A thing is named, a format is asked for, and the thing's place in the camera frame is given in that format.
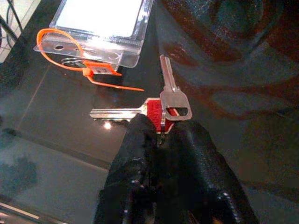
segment glass tabletop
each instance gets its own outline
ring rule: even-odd
[[[92,223],[127,124],[106,126],[89,112],[138,108],[159,97],[161,54],[171,59],[192,119],[209,131],[241,182],[299,202],[296,2],[156,0],[137,66],[121,68],[122,78],[98,78],[145,92],[95,86],[33,51],[37,32],[49,26],[59,4],[36,4],[0,64],[1,209],[3,203],[39,217]]]

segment white card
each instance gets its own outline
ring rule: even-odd
[[[56,25],[99,36],[130,37],[142,0],[67,0]]]

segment key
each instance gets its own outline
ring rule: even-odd
[[[160,56],[161,67],[164,77],[164,90],[160,94],[162,104],[162,123],[164,118],[171,121],[189,120],[192,118],[192,111],[189,105],[188,97],[176,86],[170,59],[164,55]],[[187,109],[186,115],[171,115],[168,111],[169,108],[185,108]]]
[[[131,109],[92,109],[90,116],[94,119],[113,120],[113,121],[130,121],[136,114],[141,113],[146,115],[155,125],[157,133],[163,132],[161,126],[162,107],[159,98],[148,98],[141,107]],[[173,116],[178,115],[175,109],[170,110]],[[164,132],[168,133],[173,127],[173,122],[165,120]]]

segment orange plastic seal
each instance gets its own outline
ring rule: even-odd
[[[68,37],[77,46],[77,48],[79,49],[80,57],[83,56],[84,50],[82,49],[82,47],[80,46],[80,44],[74,38],[71,37],[71,35],[69,35],[68,33],[64,32],[64,31],[59,30],[59,29],[52,29],[52,28],[42,29],[42,30],[40,30],[38,32],[38,34],[36,36],[36,44],[37,44],[37,47],[39,48],[39,50],[41,51],[42,56],[44,56],[44,58],[46,58],[52,64],[54,64],[56,66],[59,66],[61,68],[64,68],[64,69],[72,70],[72,71],[81,71],[83,73],[83,75],[86,78],[88,78],[88,80],[91,83],[93,83],[95,85],[101,85],[101,86],[105,86],[105,87],[112,87],[112,88],[123,89],[123,90],[144,91],[144,89],[139,89],[139,88],[135,88],[135,87],[127,87],[127,86],[121,86],[121,85],[113,85],[113,84],[96,82],[93,79],[93,77],[94,77],[93,68],[94,67],[106,68],[106,69],[108,69],[111,72],[112,75],[114,75],[114,76],[121,76],[121,74],[117,73],[116,71],[114,71],[114,69],[108,63],[97,63],[97,62],[90,62],[88,60],[85,60],[85,61],[83,61],[83,64],[86,66],[86,68],[74,68],[74,67],[65,66],[63,64],[59,64],[59,63],[53,61],[44,52],[43,47],[42,47],[42,38],[47,33],[57,33],[57,34],[61,34],[63,36]]]

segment red key tag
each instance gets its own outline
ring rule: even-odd
[[[161,120],[162,120],[162,106],[159,98],[149,98],[146,102],[147,104],[147,116],[153,122],[156,127],[157,134],[161,133]],[[178,116],[176,109],[170,109],[168,111],[173,116]],[[165,134],[167,134],[173,127],[174,122],[166,120],[165,122]]]

